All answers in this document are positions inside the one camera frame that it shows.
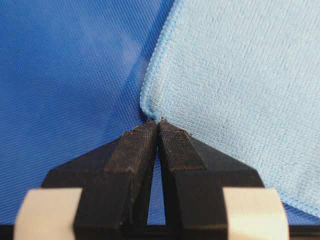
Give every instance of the light blue fabric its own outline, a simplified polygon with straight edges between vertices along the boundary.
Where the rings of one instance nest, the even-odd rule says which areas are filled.
[[[319,13],[316,0],[176,0],[140,96],[318,217]]]

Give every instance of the beige pad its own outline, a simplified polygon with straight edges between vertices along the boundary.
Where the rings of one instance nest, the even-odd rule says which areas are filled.
[[[228,240],[288,240],[286,213],[275,189],[224,187]]]
[[[74,240],[73,223],[82,188],[32,189],[14,226],[14,240]]]

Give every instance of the blue background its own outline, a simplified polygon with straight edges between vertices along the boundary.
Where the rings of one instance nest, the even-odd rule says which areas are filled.
[[[0,224],[48,170],[146,120],[140,89],[172,4],[0,1]],[[292,224],[320,224],[285,208]],[[148,222],[165,223],[158,158]]]

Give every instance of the woven fabric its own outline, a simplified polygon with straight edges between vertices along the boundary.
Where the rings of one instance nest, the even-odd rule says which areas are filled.
[[[51,168],[144,123],[140,89],[172,4],[0,1],[0,224]]]
[[[320,217],[320,2],[176,0],[140,96]]]

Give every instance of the stitched hem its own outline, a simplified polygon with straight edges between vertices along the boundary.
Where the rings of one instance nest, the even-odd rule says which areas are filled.
[[[175,0],[173,6],[168,14],[168,17],[160,32],[159,38],[152,53],[149,65],[146,70],[146,74],[142,83],[140,92],[140,107],[145,115],[154,119],[156,122],[161,120],[161,114],[156,112],[150,103],[150,93],[154,87],[155,81],[165,82],[165,79],[155,79],[155,75],[159,71],[160,59],[166,52],[169,43],[171,42],[171,35],[176,28],[178,18],[183,10],[183,0]]]

